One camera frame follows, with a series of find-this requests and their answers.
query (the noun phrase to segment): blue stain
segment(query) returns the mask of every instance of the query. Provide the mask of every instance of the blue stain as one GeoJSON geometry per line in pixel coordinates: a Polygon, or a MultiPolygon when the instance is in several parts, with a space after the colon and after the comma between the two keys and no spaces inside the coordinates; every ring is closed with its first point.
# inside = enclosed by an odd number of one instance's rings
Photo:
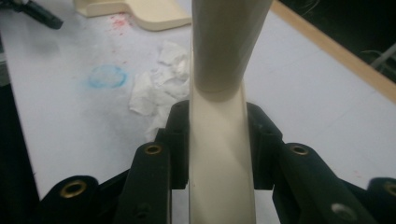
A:
{"type": "Polygon", "coordinates": [[[117,88],[122,86],[128,75],[115,65],[102,65],[92,69],[88,82],[91,87],[117,88]]]}

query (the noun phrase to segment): brass screw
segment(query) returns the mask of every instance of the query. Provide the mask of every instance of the brass screw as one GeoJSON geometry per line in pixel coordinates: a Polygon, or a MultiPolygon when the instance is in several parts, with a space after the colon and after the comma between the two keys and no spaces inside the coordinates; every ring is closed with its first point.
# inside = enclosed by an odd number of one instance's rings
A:
{"type": "Polygon", "coordinates": [[[384,189],[390,194],[396,197],[396,184],[387,182],[384,185],[384,189]]]}
{"type": "Polygon", "coordinates": [[[74,180],[67,183],[60,192],[61,197],[69,199],[78,196],[87,188],[87,184],[82,180],[74,180]]]}
{"type": "Polygon", "coordinates": [[[347,222],[354,222],[358,220],[356,213],[348,206],[342,203],[333,203],[332,211],[341,219],[347,222]]]}
{"type": "Polygon", "coordinates": [[[309,153],[308,149],[306,149],[304,147],[292,147],[290,150],[300,156],[305,156],[305,155],[308,155],[308,153],[309,153]]]}
{"type": "Polygon", "coordinates": [[[145,148],[146,154],[149,154],[149,155],[156,155],[156,154],[161,153],[162,151],[163,151],[163,148],[158,145],[148,146],[145,148]]]}

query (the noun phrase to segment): black grip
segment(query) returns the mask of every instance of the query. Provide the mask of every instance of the black grip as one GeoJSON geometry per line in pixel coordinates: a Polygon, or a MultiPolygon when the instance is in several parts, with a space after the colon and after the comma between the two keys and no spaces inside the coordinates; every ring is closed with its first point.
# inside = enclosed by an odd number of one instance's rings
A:
{"type": "Polygon", "coordinates": [[[0,88],[0,223],[25,223],[37,205],[35,177],[7,85],[0,88]]]}
{"type": "Polygon", "coordinates": [[[55,30],[59,30],[64,23],[59,18],[52,15],[52,13],[33,1],[29,1],[26,5],[23,5],[21,11],[35,20],[47,25],[49,28],[55,30]]]}

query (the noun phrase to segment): tissue paper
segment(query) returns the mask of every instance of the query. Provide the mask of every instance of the tissue paper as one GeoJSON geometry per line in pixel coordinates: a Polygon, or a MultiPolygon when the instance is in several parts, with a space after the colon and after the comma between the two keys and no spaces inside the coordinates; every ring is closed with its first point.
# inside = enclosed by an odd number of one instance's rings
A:
{"type": "Polygon", "coordinates": [[[176,43],[164,41],[158,59],[166,65],[136,77],[129,108],[142,116],[152,116],[146,140],[152,141],[164,128],[173,104],[190,95],[190,59],[188,52],[176,43]]]}

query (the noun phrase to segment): red stain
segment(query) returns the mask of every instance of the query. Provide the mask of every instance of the red stain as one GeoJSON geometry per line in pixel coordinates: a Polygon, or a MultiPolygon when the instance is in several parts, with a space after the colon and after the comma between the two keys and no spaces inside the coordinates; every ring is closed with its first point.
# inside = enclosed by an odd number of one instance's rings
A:
{"type": "Polygon", "coordinates": [[[126,24],[126,20],[114,20],[113,21],[113,27],[114,28],[121,28],[122,26],[124,26],[126,24]]]}

